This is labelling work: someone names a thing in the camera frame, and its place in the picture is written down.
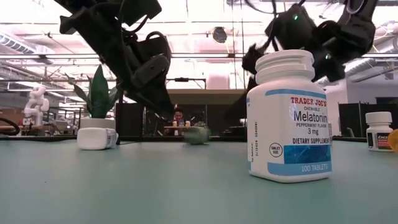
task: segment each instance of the white robot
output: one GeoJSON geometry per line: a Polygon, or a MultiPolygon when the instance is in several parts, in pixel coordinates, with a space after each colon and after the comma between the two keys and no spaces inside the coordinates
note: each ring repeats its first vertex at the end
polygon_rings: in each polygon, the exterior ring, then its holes
{"type": "Polygon", "coordinates": [[[43,86],[33,88],[29,93],[29,101],[24,109],[25,118],[36,116],[35,125],[38,126],[43,125],[43,112],[48,111],[50,108],[49,100],[44,98],[45,91],[46,89],[43,86]]]}

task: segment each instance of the white plant pot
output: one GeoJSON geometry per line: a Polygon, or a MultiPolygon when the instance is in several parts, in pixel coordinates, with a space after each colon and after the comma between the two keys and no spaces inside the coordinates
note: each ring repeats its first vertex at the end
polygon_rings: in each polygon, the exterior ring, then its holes
{"type": "Polygon", "coordinates": [[[116,129],[115,120],[101,118],[85,118],[80,120],[80,128],[111,128],[116,129]]]}

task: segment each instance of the desk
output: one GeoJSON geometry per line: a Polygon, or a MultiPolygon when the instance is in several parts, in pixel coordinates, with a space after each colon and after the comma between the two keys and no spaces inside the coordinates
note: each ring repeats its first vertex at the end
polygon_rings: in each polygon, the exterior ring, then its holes
{"type": "Polygon", "coordinates": [[[330,179],[250,176],[246,144],[0,141],[1,223],[341,224],[398,222],[398,155],[333,142],[330,179]]]}

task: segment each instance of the table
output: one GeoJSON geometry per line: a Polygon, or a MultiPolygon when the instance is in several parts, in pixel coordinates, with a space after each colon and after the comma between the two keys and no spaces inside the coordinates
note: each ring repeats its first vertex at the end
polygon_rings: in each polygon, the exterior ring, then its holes
{"type": "Polygon", "coordinates": [[[250,176],[245,143],[0,141],[1,223],[397,223],[398,155],[334,142],[330,179],[250,176]]]}

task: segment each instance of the yellow object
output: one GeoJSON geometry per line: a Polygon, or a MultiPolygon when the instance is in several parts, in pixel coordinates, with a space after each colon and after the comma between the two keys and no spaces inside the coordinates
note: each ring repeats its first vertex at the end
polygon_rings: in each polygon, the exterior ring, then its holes
{"type": "Polygon", "coordinates": [[[398,152],[398,129],[393,130],[388,135],[388,145],[390,145],[391,149],[394,152],[398,152]]]}

